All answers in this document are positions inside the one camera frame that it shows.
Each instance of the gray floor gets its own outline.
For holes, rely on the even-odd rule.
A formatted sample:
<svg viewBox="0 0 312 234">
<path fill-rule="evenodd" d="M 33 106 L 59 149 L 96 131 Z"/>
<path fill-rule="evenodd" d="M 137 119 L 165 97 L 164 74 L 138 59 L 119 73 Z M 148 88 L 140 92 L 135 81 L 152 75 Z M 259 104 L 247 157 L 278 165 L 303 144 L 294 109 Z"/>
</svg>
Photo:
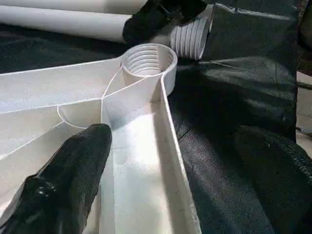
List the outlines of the gray floor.
<svg viewBox="0 0 312 234">
<path fill-rule="evenodd" d="M 312 90 L 298 89 L 297 126 L 312 132 Z M 312 158 L 312 138 L 296 133 L 297 143 Z"/>
</svg>

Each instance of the white plastic tray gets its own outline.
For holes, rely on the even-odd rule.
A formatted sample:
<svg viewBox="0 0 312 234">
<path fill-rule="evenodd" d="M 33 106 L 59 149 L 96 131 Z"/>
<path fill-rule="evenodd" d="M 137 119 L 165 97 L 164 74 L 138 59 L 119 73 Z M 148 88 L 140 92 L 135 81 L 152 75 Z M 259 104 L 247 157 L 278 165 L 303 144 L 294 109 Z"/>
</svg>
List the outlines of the white plastic tray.
<svg viewBox="0 0 312 234">
<path fill-rule="evenodd" d="M 167 101 L 176 64 L 172 49 L 144 44 L 0 75 L 0 214 L 67 138 L 101 122 L 113 143 L 84 233 L 201 233 Z"/>
</svg>

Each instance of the white plastic fitting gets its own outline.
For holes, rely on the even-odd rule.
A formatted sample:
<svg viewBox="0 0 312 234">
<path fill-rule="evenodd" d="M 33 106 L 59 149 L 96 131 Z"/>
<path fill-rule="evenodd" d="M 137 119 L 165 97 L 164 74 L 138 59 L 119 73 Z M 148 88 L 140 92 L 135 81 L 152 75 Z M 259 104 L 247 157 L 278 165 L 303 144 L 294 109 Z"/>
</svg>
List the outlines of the white plastic fitting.
<svg viewBox="0 0 312 234">
<path fill-rule="evenodd" d="M 0 6 L 0 23 L 123 43 L 124 24 L 130 17 L 131 15 Z M 209 27 L 209 19 L 201 17 L 183 27 L 167 28 L 151 42 L 170 46 L 181 58 L 198 60 L 203 54 Z"/>
<path fill-rule="evenodd" d="M 84 234 L 201 234 L 167 99 L 176 65 L 171 48 L 142 44 L 118 58 L 0 74 L 0 215 L 67 138 L 105 123 L 112 148 Z"/>
</svg>

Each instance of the white pvc pipe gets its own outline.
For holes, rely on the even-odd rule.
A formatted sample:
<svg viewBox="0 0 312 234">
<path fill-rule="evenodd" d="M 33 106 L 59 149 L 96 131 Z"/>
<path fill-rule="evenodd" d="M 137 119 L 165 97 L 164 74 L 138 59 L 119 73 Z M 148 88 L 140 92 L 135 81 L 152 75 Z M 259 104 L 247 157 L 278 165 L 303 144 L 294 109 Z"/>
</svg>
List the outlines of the white pvc pipe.
<svg viewBox="0 0 312 234">
<path fill-rule="evenodd" d="M 130 15 L 0 6 L 0 23 L 114 42 Z"/>
<path fill-rule="evenodd" d="M 0 5 L 132 15 L 147 0 L 0 0 Z"/>
<path fill-rule="evenodd" d="M 0 6 L 0 23 L 74 36 L 123 42 L 122 32 L 131 15 Z M 166 27 L 151 42 L 170 46 L 179 57 L 200 59 L 210 27 L 201 17 L 183 27 Z"/>
</svg>

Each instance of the gloved hand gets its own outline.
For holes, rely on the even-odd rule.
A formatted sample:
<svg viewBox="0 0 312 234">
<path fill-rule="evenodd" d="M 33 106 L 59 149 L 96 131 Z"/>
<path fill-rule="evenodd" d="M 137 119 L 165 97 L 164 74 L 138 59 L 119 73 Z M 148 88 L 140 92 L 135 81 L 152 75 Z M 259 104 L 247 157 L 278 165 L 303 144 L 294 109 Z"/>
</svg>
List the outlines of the gloved hand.
<svg viewBox="0 0 312 234">
<path fill-rule="evenodd" d="M 202 0 L 148 0 L 127 20 L 123 39 L 134 46 L 153 38 L 170 23 L 184 25 L 206 9 Z"/>
<path fill-rule="evenodd" d="M 98 193 L 112 132 L 94 124 L 29 176 L 0 219 L 0 234 L 81 234 Z"/>
</svg>

